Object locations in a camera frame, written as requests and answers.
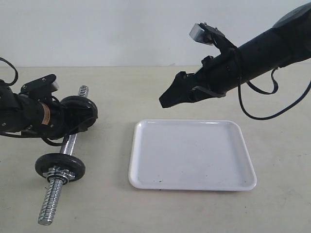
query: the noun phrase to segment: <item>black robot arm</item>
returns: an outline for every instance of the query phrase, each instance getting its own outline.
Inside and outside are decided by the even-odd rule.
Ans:
[[[196,42],[216,46],[221,54],[215,58],[212,56],[204,58],[202,67],[195,73],[179,72],[159,99],[163,108],[185,102],[194,103],[224,97],[227,91],[235,87],[239,88],[241,97],[243,83],[247,83],[262,94],[273,94],[278,89],[273,78],[276,69],[311,58],[311,3],[289,12],[271,29],[240,47],[236,47],[217,28],[210,27],[206,23],[195,24],[190,36]],[[275,86],[272,93],[262,91],[250,82],[270,70],[273,70],[272,79]],[[241,99],[240,104],[246,113]]]
[[[62,143],[50,140],[84,132],[95,123],[98,111],[91,100],[70,96],[59,101],[52,95],[58,90],[54,74],[26,83],[19,94],[13,93],[10,86],[16,83],[18,72],[11,63],[0,60],[16,72],[12,83],[0,80],[0,135],[38,137],[49,145],[60,146]]]

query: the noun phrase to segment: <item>plastic tray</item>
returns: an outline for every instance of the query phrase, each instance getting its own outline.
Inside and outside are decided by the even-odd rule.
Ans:
[[[128,176],[140,189],[246,191],[257,182],[241,130],[228,120],[139,122]]]

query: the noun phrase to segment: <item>table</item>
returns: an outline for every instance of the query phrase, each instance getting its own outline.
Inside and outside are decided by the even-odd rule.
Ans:
[[[90,88],[99,119],[78,135],[74,155],[86,165],[85,176],[65,185],[54,223],[37,224],[48,183],[34,169],[37,158],[58,152],[40,139],[0,140],[0,232],[3,233],[309,233],[311,232],[311,96],[289,112],[268,121],[243,114],[237,89],[221,99],[162,109],[158,98],[181,70],[198,67],[19,68],[20,87],[54,73],[59,99]],[[254,80],[272,88],[269,73]],[[310,65],[276,72],[279,92],[263,96],[246,85],[246,109],[267,116],[304,91]],[[13,78],[0,68],[0,78]],[[127,177],[135,124],[144,118],[227,119],[242,129],[257,175],[247,192],[159,191],[133,188]]]

